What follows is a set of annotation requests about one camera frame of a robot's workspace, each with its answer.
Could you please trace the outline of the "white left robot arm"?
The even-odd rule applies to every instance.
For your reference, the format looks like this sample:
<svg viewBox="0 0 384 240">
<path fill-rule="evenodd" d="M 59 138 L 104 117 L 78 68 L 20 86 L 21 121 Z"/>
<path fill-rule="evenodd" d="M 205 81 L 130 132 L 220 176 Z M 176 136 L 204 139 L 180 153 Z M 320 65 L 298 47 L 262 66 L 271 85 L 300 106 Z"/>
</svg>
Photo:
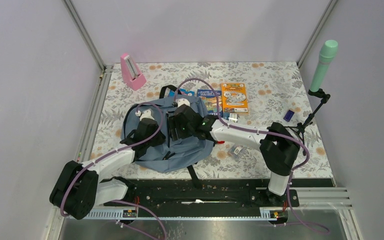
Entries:
<svg viewBox="0 0 384 240">
<path fill-rule="evenodd" d="M 114 150 L 97 159 L 66 163 L 50 193 L 49 202 L 60 209 L 62 216 L 77 220 L 85 218 L 95 206 L 113 200 L 124 206 L 132 204 L 134 190 L 122 180 L 110 178 L 110 174 L 131 164 L 149 147 L 164 143 L 163 123 L 163 119 L 157 122 L 145 117 Z"/>
</svg>

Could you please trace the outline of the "orange book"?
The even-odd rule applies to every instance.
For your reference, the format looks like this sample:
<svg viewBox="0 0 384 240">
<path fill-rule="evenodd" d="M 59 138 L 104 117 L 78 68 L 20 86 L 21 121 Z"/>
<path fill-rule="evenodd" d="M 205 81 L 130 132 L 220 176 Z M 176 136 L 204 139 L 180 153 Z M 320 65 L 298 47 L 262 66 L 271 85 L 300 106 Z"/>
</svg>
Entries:
<svg viewBox="0 0 384 240">
<path fill-rule="evenodd" d="M 224 113 L 248 115 L 246 85 L 240 82 L 221 83 L 222 110 Z"/>
</svg>

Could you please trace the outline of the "blue round package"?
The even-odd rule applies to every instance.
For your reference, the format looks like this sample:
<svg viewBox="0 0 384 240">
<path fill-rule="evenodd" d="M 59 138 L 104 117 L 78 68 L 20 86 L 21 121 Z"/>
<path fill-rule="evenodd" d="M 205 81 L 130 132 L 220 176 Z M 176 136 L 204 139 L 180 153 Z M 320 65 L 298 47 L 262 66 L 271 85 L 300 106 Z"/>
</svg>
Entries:
<svg viewBox="0 0 384 240">
<path fill-rule="evenodd" d="M 179 91 L 182 95 L 187 95 L 187 96 L 195 96 L 196 95 L 194 91 L 185 90 L 183 88 L 180 88 Z M 175 95 L 175 92 L 173 90 L 170 90 L 168 93 L 168 96 L 173 97 L 174 95 Z"/>
</svg>

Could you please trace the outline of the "mint green microphone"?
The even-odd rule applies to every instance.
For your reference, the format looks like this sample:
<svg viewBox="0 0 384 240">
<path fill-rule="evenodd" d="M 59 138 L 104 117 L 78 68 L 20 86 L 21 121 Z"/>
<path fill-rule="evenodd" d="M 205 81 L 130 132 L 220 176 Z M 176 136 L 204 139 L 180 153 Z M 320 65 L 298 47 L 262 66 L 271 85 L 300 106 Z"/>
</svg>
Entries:
<svg viewBox="0 0 384 240">
<path fill-rule="evenodd" d="M 338 42 L 333 39 L 327 40 L 322 45 L 319 51 L 318 63 L 309 88 L 311 92 L 315 93 L 321 88 L 329 65 L 338 53 L 338 48 Z"/>
</svg>

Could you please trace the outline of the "small blue label jar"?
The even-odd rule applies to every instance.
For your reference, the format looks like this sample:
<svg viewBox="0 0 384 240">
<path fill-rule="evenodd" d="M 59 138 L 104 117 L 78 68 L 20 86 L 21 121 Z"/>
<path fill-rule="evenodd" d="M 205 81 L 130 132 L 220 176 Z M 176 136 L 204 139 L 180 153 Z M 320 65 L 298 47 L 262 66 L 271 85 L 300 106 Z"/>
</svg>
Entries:
<svg viewBox="0 0 384 240">
<path fill-rule="evenodd" d="M 229 113 L 227 120 L 233 123 L 238 123 L 239 122 L 239 116 L 236 113 Z"/>
</svg>

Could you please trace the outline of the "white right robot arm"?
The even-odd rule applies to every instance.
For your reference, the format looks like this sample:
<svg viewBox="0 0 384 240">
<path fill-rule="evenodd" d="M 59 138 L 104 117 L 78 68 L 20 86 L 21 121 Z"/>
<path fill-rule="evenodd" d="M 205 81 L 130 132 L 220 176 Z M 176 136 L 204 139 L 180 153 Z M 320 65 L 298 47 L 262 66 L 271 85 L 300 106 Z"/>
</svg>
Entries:
<svg viewBox="0 0 384 240">
<path fill-rule="evenodd" d="M 287 187 L 292 167 L 300 151 L 300 143 L 280 123 L 274 122 L 267 130 L 235 125 L 215 115 L 201 116 L 191 107 L 178 107 L 168 119 L 174 139 L 195 137 L 199 140 L 231 142 L 260 151 L 270 170 L 267 201 L 273 206 L 287 199 Z"/>
</svg>

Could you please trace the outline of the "blue treehouse book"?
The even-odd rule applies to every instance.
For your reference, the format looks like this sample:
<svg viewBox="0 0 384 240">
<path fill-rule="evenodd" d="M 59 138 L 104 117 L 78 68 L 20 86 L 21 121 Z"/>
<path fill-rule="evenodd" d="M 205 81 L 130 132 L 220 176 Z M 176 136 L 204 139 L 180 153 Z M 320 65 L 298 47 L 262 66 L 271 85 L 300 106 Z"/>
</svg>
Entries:
<svg viewBox="0 0 384 240">
<path fill-rule="evenodd" d="M 210 89 L 198 89 L 197 90 L 197 96 L 202 99 L 204 102 L 207 112 L 209 115 L 217 115 L 217 101 L 218 101 L 218 112 L 221 117 L 223 117 L 223 105 L 222 105 L 222 98 L 221 90 L 215 90 L 216 96 L 214 95 L 214 92 Z"/>
</svg>

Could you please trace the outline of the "blue student backpack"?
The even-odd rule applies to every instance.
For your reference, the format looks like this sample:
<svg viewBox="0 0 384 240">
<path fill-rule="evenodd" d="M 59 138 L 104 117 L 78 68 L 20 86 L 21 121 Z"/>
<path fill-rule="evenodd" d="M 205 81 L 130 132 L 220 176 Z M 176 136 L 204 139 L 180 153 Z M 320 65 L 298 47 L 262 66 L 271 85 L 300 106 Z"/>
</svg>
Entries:
<svg viewBox="0 0 384 240">
<path fill-rule="evenodd" d="M 168 96 L 170 90 L 174 91 L 174 96 Z M 143 118 L 152 118 L 157 122 L 164 120 L 160 131 L 165 135 L 165 143 L 149 147 L 146 153 L 136 157 L 134 162 L 141 167 L 159 173 L 168 173 L 186 168 L 191 179 L 196 182 L 199 179 L 193 165 L 211 154 L 214 142 L 200 140 L 193 136 L 176 141 L 171 140 L 168 131 L 167 112 L 175 110 L 181 105 L 190 106 L 203 117 L 209 115 L 201 98 L 183 95 L 175 86 L 166 85 L 161 88 L 158 99 L 142 105 L 135 104 L 127 111 L 122 123 L 121 140 L 136 129 L 139 121 Z"/>
</svg>

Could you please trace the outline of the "floral tablecloth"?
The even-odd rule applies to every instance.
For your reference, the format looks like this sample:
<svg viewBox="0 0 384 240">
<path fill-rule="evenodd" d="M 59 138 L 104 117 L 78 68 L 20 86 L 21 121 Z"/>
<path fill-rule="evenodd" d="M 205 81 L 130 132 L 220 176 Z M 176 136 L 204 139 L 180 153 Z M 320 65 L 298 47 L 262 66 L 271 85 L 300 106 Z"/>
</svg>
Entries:
<svg viewBox="0 0 384 240">
<path fill-rule="evenodd" d="M 137 63 L 147 80 L 138 91 L 131 90 L 122 79 L 121 64 L 108 66 L 111 72 L 103 90 L 104 102 L 91 150 L 90 159 L 96 159 L 114 149 L 121 140 L 122 122 L 130 107 L 159 98 L 163 86 L 178 86 L 189 78 L 206 81 L 220 90 L 221 83 L 244 83 L 248 100 L 248 115 L 240 115 L 239 124 L 251 127 L 270 126 L 279 122 L 285 126 L 302 123 L 312 112 L 300 71 L 294 61 L 286 62 L 187 62 Z M 295 112 L 290 122 L 284 121 L 288 110 Z M 310 160 L 294 171 L 294 178 L 333 179 L 334 175 L 316 125 L 305 129 L 305 146 Z M 234 143 L 217 144 L 209 157 L 194 165 L 200 179 L 268 179 L 270 171 L 261 154 L 246 147 L 238 161 L 228 155 Z M 127 179 L 191 179 L 186 168 L 159 173 L 135 163 L 117 169 L 111 176 Z"/>
</svg>

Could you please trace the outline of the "purple toy brick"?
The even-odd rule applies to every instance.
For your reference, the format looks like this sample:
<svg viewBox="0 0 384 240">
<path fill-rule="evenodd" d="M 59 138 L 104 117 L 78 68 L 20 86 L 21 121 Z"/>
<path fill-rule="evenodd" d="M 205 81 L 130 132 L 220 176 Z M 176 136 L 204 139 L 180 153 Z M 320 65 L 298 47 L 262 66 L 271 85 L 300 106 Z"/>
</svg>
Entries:
<svg viewBox="0 0 384 240">
<path fill-rule="evenodd" d="M 284 115 L 283 119 L 286 121 L 286 122 L 290 122 L 294 116 L 295 112 L 293 110 L 288 110 L 286 112 L 286 114 Z"/>
</svg>

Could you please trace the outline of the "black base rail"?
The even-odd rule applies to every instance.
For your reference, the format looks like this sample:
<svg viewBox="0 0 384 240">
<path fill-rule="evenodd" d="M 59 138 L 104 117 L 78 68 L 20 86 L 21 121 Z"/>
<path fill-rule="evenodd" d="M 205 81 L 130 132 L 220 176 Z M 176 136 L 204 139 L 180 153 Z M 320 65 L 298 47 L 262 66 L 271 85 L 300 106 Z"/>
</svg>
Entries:
<svg viewBox="0 0 384 240">
<path fill-rule="evenodd" d="M 300 205 L 297 192 L 268 190 L 267 179 L 123 179 L 123 198 L 97 206 L 143 206 L 160 218 L 257 218 L 260 210 L 285 211 Z"/>
</svg>

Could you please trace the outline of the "pink metronome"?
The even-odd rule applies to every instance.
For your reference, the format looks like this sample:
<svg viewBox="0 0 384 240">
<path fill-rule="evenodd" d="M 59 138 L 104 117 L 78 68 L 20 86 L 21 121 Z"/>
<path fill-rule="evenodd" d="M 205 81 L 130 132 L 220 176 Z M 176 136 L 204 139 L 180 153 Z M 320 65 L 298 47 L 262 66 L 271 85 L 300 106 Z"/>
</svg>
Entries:
<svg viewBox="0 0 384 240">
<path fill-rule="evenodd" d="M 124 53 L 120 57 L 120 67 L 123 82 L 133 91 L 139 90 L 147 82 L 144 74 L 129 54 Z"/>
</svg>

